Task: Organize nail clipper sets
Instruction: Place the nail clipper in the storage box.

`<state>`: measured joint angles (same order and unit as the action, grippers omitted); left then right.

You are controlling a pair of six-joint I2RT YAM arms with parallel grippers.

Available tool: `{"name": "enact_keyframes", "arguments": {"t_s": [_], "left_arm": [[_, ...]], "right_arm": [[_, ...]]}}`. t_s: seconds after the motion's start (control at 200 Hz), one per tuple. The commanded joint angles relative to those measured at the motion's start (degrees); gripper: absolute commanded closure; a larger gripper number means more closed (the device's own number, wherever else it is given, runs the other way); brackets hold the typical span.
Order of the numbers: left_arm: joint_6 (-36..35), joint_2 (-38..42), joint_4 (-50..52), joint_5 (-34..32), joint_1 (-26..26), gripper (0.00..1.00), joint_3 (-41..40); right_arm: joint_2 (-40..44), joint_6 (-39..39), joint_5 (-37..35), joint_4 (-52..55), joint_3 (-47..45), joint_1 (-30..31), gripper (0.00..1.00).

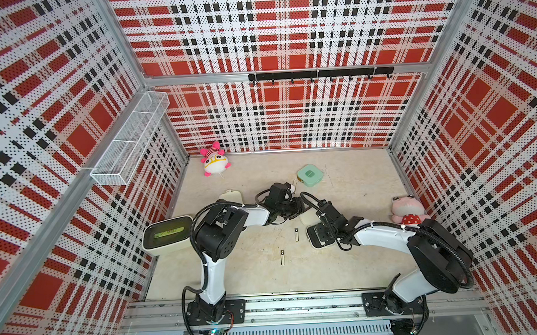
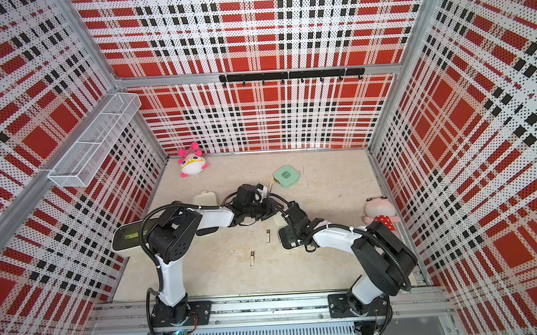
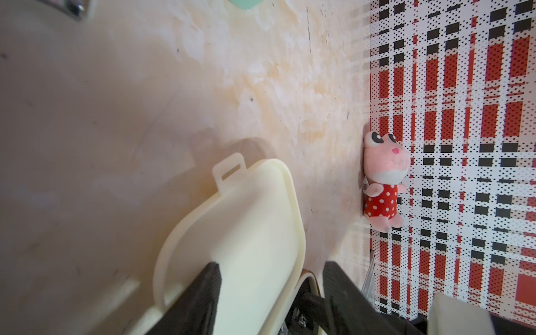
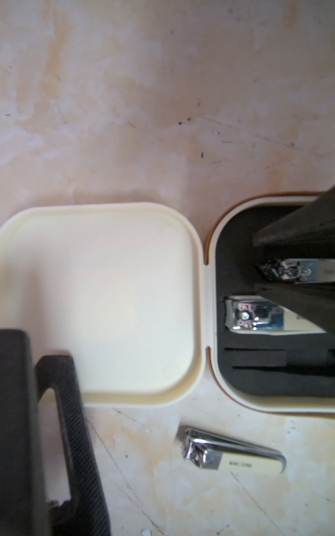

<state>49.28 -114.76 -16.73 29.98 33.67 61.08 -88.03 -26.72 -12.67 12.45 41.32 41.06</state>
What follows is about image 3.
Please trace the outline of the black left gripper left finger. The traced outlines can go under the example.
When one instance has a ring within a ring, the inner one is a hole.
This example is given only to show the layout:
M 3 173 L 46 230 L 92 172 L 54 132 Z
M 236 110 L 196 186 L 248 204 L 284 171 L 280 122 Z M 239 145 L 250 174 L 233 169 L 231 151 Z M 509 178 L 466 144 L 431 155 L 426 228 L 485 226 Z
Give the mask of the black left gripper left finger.
M 208 263 L 148 334 L 212 334 L 222 277 L 217 262 Z

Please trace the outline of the cream manicure case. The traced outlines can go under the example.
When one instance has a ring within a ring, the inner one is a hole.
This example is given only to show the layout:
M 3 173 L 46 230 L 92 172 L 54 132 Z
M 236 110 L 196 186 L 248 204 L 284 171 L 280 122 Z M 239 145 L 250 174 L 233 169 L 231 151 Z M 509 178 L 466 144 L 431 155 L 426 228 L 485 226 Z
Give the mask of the cream manicure case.
M 184 217 L 161 248 L 154 305 L 133 334 L 157 325 L 210 262 L 222 277 L 215 334 L 277 334 L 308 278 L 304 225 L 287 165 L 265 159 L 247 166 L 235 153 L 212 174 L 217 192 Z

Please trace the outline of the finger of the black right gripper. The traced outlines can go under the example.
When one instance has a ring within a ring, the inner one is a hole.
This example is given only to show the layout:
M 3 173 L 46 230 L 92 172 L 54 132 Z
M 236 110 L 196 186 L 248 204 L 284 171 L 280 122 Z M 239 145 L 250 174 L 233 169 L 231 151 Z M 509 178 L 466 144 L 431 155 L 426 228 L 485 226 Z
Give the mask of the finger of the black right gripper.
M 325 300 L 313 293 L 298 294 L 288 314 L 290 334 L 320 334 L 329 332 Z

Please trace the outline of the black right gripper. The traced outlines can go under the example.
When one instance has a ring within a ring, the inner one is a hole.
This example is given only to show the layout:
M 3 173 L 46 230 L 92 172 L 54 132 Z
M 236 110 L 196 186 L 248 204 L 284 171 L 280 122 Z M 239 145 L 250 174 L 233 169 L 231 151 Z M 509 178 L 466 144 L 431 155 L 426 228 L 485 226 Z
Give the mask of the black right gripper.
M 490 314 L 453 297 L 435 294 L 427 334 L 535 334 L 535 328 Z

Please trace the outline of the cream nail clipper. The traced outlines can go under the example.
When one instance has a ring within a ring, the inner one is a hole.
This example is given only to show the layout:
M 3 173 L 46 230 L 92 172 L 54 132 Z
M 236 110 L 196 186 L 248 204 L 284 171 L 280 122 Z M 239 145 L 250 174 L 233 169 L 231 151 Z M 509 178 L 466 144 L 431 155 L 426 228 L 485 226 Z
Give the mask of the cream nail clipper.
M 53 7 L 68 17 L 81 21 L 86 18 L 90 9 L 90 0 L 39 0 L 47 6 Z

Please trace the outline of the mint green manicure case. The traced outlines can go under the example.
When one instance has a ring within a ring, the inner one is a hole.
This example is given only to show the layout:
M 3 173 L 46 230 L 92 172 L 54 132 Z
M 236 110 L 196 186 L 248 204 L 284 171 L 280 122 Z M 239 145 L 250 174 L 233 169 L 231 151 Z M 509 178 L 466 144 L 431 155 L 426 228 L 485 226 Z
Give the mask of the mint green manicure case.
M 262 0 L 230 0 L 230 2 L 241 10 L 250 10 L 260 4 Z

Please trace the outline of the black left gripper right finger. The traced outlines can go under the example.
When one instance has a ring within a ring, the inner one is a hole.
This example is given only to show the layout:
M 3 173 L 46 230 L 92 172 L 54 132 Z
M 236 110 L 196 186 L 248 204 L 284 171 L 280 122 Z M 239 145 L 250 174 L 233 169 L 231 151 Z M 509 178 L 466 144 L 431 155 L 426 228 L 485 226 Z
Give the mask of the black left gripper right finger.
M 383 314 L 364 297 L 334 261 L 325 263 L 323 272 L 326 334 L 422 334 L 411 322 Z

